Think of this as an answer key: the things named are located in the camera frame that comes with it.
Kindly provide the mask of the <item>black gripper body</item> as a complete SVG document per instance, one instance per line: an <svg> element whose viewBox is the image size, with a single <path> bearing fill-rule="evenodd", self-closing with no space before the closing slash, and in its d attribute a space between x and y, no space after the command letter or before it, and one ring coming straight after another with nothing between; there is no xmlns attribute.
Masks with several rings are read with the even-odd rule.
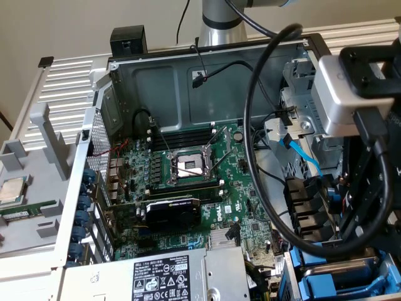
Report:
<svg viewBox="0 0 401 301"><path fill-rule="evenodd" d="M400 210L400 100L380 119L380 209L385 219Z"/></svg>

